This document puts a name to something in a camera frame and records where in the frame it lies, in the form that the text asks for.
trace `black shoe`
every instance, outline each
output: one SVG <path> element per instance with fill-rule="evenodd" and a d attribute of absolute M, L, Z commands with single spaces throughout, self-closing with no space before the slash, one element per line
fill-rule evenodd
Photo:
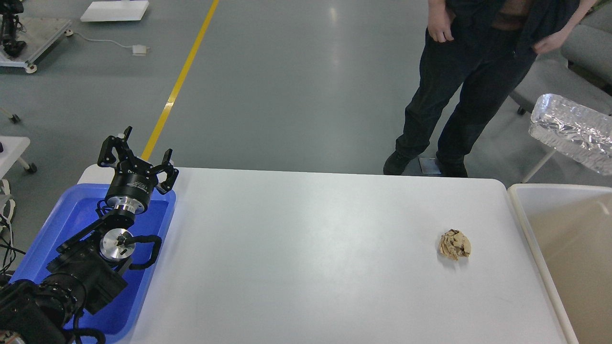
<path fill-rule="evenodd" d="M 463 162 L 445 162 L 440 159 L 438 153 L 436 153 L 436 165 L 442 173 L 442 177 L 451 178 L 467 178 L 468 172 L 465 170 Z"/>
<path fill-rule="evenodd" d="M 410 160 L 412 160 L 412 158 L 401 155 L 395 151 L 387 158 L 387 161 L 384 162 L 382 173 L 388 176 L 399 176 L 404 172 Z"/>

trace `robotic arm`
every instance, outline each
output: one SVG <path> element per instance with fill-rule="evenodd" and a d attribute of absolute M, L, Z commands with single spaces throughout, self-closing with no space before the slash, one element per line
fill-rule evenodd
<path fill-rule="evenodd" d="M 0 39 L 4 51 L 13 58 L 19 56 L 26 47 L 26 42 L 17 40 L 17 31 L 23 30 L 17 15 L 19 13 L 23 13 L 23 4 L 20 0 L 0 0 L 0 14 L 2 15 Z"/>
<path fill-rule="evenodd" d="M 59 256 L 47 266 L 51 274 L 41 284 L 18 280 L 0 290 L 0 330 L 16 343 L 69 344 L 81 336 L 105 343 L 101 331 L 78 328 L 83 310 L 97 313 L 127 286 L 122 278 L 126 270 L 146 269 L 157 260 L 161 238 L 132 236 L 128 229 L 147 210 L 153 189 L 169 192 L 179 171 L 170 162 L 171 149 L 158 166 L 135 157 L 127 145 L 131 131 L 128 127 L 121 137 L 109 136 L 100 151 L 98 165 L 115 169 L 105 197 L 111 210 L 57 248 Z M 166 173 L 162 182 L 161 172 Z M 132 262 L 136 243 L 153 243 L 147 262 Z M 74 328 L 64 329 L 71 319 Z"/>

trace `white board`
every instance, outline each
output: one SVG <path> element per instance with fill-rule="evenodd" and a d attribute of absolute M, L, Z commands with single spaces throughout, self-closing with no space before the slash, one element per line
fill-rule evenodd
<path fill-rule="evenodd" d="M 141 20 L 149 1 L 94 1 L 81 17 L 81 21 Z"/>

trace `dark shirt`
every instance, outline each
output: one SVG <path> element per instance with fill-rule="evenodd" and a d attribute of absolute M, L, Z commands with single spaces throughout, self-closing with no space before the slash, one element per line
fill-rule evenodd
<path fill-rule="evenodd" d="M 446 0 L 447 6 L 457 15 L 453 22 L 457 36 L 472 45 L 477 45 L 490 30 L 505 3 L 506 0 Z M 578 5 L 580 0 L 534 0 L 517 42 L 517 56 L 535 55 L 531 46 L 561 30 Z"/>
<path fill-rule="evenodd" d="M 491 27 L 503 31 L 522 29 L 529 16 L 534 0 L 506 0 L 495 15 Z"/>

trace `white cable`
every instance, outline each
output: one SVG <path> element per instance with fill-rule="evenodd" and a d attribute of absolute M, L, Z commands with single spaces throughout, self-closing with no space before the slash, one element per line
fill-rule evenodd
<path fill-rule="evenodd" d="M 4 221 L 6 222 L 7 226 L 9 226 L 9 247 L 11 248 L 15 248 L 15 238 L 13 237 L 13 226 L 10 224 L 10 221 L 6 218 L 6 216 L 4 216 L 4 214 L 0 213 L 0 217 L 2 217 L 2 219 L 4 219 Z M 13 259 L 17 256 L 17 254 L 15 253 L 15 251 L 11 250 L 11 249 L 7 249 L 12 251 L 12 255 L 13 255 Z"/>
<path fill-rule="evenodd" d="M 121 44 L 115 42 L 114 40 L 110 40 L 110 39 L 89 39 L 89 38 L 83 36 L 82 34 L 80 34 L 79 32 L 75 31 L 75 33 L 77 35 L 81 36 L 81 38 L 83 38 L 84 40 L 88 40 L 90 42 L 111 42 L 111 43 L 115 43 L 116 45 L 119 45 L 121 48 L 132 49 L 131 45 L 129 47 L 127 47 L 125 45 L 121 45 Z"/>

